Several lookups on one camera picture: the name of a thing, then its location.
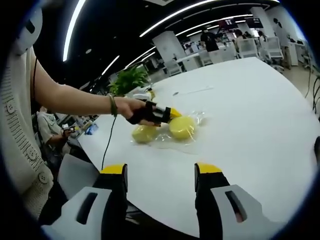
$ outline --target white cardigan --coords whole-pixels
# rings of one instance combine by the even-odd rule
[[[31,51],[10,54],[1,81],[1,147],[13,185],[26,208],[38,218],[53,186],[41,158],[31,119]]]

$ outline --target plastic bag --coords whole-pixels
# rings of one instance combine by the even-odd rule
[[[191,126],[189,129],[189,137],[177,137],[174,136],[175,133],[172,133],[170,130],[170,124],[162,123],[161,127],[156,128],[155,134],[148,134],[147,138],[148,145],[158,149],[174,149],[188,154],[197,154],[197,147],[195,142],[197,136],[201,134],[201,130],[206,124],[205,112],[203,111],[193,111],[190,114],[183,114],[183,117],[190,117],[194,126]]]

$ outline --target ceiling light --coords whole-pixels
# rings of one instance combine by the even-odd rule
[[[190,36],[192,36],[192,35],[195,35],[195,34],[198,34],[198,33],[201,33],[201,32],[202,32],[202,30],[196,31],[196,32],[194,32],[194,33],[191,33],[191,34],[187,35],[187,37],[190,37]]]
[[[207,30],[209,30],[209,29],[214,29],[214,28],[217,28],[217,27],[219,27],[219,25],[215,25],[215,26],[208,27]]]
[[[147,58],[150,58],[153,54],[155,54],[156,52],[154,51],[153,53],[149,54],[148,56],[146,56],[145,58],[143,58],[141,60],[141,62],[143,62],[144,60],[146,60]]]
[[[72,36],[72,32],[74,30],[78,15],[83,7],[83,5],[85,4],[86,0],[79,0],[78,4],[76,5],[70,24],[69,24],[69,28],[68,31],[66,33],[66,38],[65,38],[65,42],[64,42],[64,49],[63,49],[63,61],[66,61],[68,58],[68,51],[69,51],[69,45],[70,45],[70,41],[71,41],[71,36]]]
[[[113,61],[106,67],[106,69],[103,71],[103,73],[101,75],[104,75],[106,73],[106,71],[112,66],[112,64],[115,63],[115,61],[118,60],[120,56],[117,56],[115,59],[113,59]]]
[[[191,27],[187,30],[184,30],[182,32],[179,32],[178,34],[176,34],[176,36],[179,36],[181,34],[184,34],[192,29],[196,29],[198,27],[201,27],[201,26],[204,26],[204,25],[207,25],[207,24],[212,24],[212,23],[215,23],[215,22],[218,22],[218,21],[221,21],[221,20],[227,20],[227,19],[233,19],[233,18],[239,18],[239,17],[250,17],[252,16],[252,14],[244,14],[244,15],[236,15],[236,16],[228,16],[228,17],[224,17],[224,18],[221,18],[221,19],[217,19],[217,20],[213,20],[213,21],[208,21],[208,22],[205,22],[205,23],[202,23],[200,25],[197,25],[197,26],[194,26],[194,27]]]
[[[145,54],[151,52],[153,49],[155,49],[156,46],[150,48],[148,51],[144,52],[143,54],[141,54],[140,56],[138,56],[135,60],[133,60],[132,62],[130,62],[124,69],[127,69],[131,64],[133,64],[135,61],[137,61],[139,58],[143,57]]]
[[[215,2],[215,1],[220,1],[220,0],[206,0],[206,1],[201,1],[201,2],[198,2],[198,3],[195,3],[193,5],[190,5],[190,6],[187,6],[183,9],[180,9],[179,11],[176,11],[174,13],[172,13],[171,15],[165,17],[164,19],[158,21],[155,25],[151,26],[150,28],[148,28],[146,31],[144,31],[141,35],[140,35],[140,38],[142,38],[144,35],[146,35],[147,33],[149,33],[151,30],[155,29],[156,27],[158,27],[160,24],[163,24],[165,21],[173,18],[174,16],[177,16],[178,14],[181,14],[189,9],[192,9],[192,8],[195,8],[195,7],[198,7],[200,5],[203,5],[203,4],[207,4],[207,3],[211,3],[211,2]]]

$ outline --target floor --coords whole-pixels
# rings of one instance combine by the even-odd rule
[[[310,106],[313,106],[313,86],[317,76],[320,76],[320,73],[313,72],[310,76],[310,69],[305,69],[302,64],[299,66],[293,66],[290,70],[285,69],[283,75],[301,92],[301,94],[305,97],[307,92],[308,95],[306,97],[307,101],[309,102]],[[165,74],[164,71],[161,69],[150,76],[151,83],[159,82],[163,79],[169,77],[168,74]],[[315,91],[317,91],[318,86],[320,86],[320,80],[315,85]],[[315,101],[320,97],[320,90],[318,91]],[[320,112],[320,100],[316,105],[317,109]]]

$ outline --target black ceiling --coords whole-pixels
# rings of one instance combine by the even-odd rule
[[[53,8],[43,10],[42,31],[34,45],[34,50],[43,67],[55,81],[77,88],[99,77],[110,62],[120,55],[120,58],[101,79],[105,81],[110,74],[120,71],[150,49],[152,38],[163,31],[179,33],[212,20],[250,14],[250,8],[257,6],[254,4],[264,4],[262,6],[264,8],[278,4],[269,0],[211,2],[179,14],[144,37],[139,37],[142,32],[159,20],[201,1],[175,0],[166,6],[160,6],[143,0],[86,0],[72,33],[68,60],[63,62],[65,38],[78,0],[60,0],[60,2],[61,4],[56,4]],[[182,34],[179,38],[183,39],[192,32],[191,30]]]

